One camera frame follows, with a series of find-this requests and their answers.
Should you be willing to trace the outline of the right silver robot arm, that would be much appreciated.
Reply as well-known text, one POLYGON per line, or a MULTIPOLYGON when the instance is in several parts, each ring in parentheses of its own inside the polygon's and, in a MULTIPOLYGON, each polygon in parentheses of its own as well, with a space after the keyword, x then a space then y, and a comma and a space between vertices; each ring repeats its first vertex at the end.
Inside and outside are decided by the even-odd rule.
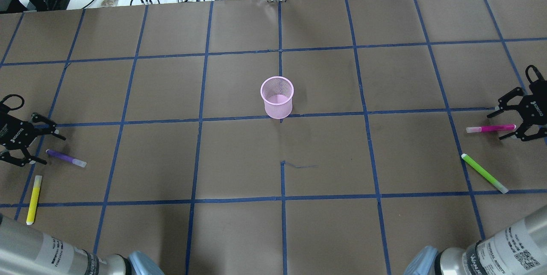
MULTIPOLYGON (((522 119, 500 140, 514 137, 532 141, 546 137, 546 79, 534 65, 525 76, 529 94, 514 88, 498 99, 488 118, 514 110, 522 119)), ((409 263, 405 275, 544 275, 547 269, 547 207, 500 230, 492 237, 477 241, 467 249, 439 251, 424 247, 409 263)))

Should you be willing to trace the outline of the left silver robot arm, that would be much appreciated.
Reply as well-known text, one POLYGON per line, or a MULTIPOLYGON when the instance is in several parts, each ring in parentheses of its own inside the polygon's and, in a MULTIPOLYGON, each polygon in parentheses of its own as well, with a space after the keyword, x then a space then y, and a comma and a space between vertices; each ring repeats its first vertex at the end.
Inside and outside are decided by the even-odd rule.
MULTIPOLYGON (((52 135, 63 140, 57 124, 33 113, 29 121, 20 120, 5 104, 12 94, 1 99, 1 161, 18 167, 47 162, 29 153, 39 136, 52 135)), ((25 224, 0 217, 1 273, 3 275, 162 275, 163 271, 143 252, 129 257, 109 255, 101 258, 33 228, 41 190, 42 176, 35 176, 25 224)))

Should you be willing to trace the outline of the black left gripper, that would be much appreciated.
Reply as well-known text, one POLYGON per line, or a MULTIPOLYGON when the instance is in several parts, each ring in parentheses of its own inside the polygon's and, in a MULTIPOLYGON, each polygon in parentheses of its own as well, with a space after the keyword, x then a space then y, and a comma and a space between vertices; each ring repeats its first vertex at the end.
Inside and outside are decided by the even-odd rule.
MULTIPOLYGON (((18 110, 22 108, 24 104, 24 98, 22 98, 22 96, 18 94, 8 94, 1 99, 0 142, 1 146, 3 146, 5 149, 0 153, 0 160, 18 167, 24 167, 26 164, 33 165, 36 163, 47 165, 46 160, 38 158, 37 156, 30 155, 28 151, 29 144, 32 142, 31 137, 29 136, 31 130, 30 123, 17 119, 9 114, 12 110, 18 110), (16 108, 11 108, 10 106, 7 106, 5 102, 11 97, 19 98, 21 100, 21 104, 16 108), (23 154, 23 157, 15 158, 10 154, 10 150, 20 150, 23 154)), ((33 135, 53 135, 58 139, 66 140, 66 137, 60 135, 60 132, 57 129, 57 123, 55 123, 51 119, 48 119, 44 115, 41 115, 39 113, 33 113, 31 117, 31 123, 41 123, 42 125, 46 125, 46 127, 35 126, 32 131, 33 135)))

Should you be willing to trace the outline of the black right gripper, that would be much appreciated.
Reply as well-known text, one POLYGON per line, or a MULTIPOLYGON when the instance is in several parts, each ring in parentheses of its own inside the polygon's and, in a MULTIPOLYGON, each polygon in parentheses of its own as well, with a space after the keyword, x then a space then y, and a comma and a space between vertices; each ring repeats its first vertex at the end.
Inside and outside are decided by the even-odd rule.
POLYGON ((488 119, 492 119, 506 111, 517 111, 522 119, 522 124, 511 132, 508 132, 499 137, 499 140, 507 138, 530 141, 546 137, 547 123, 547 82, 538 68, 534 65, 528 65, 525 70, 525 75, 530 83, 528 86, 531 93, 525 95, 522 88, 514 88, 504 96, 498 99, 498 106, 494 108, 494 112, 487 115, 488 119), (510 105, 509 101, 522 97, 519 104, 510 105), (528 135, 528 131, 533 125, 540 127, 535 134, 528 135))

